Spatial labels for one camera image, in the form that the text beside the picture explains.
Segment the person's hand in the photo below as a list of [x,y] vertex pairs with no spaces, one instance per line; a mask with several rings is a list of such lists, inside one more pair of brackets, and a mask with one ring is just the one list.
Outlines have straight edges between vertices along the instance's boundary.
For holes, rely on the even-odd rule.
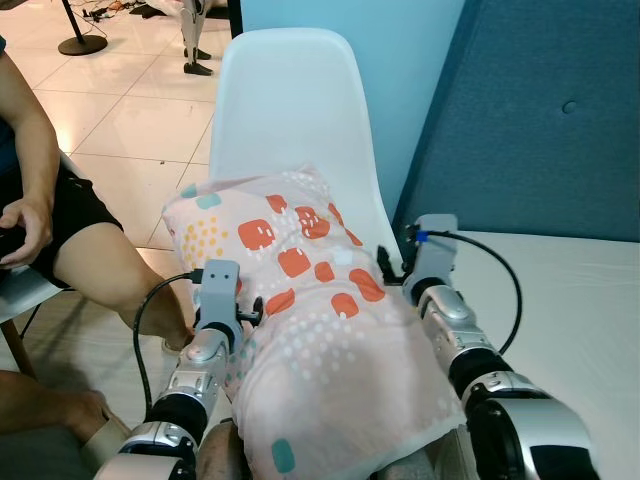
[[23,243],[1,260],[4,269],[24,268],[36,260],[38,253],[51,241],[50,198],[24,196],[5,206],[1,227],[20,228],[24,232]]

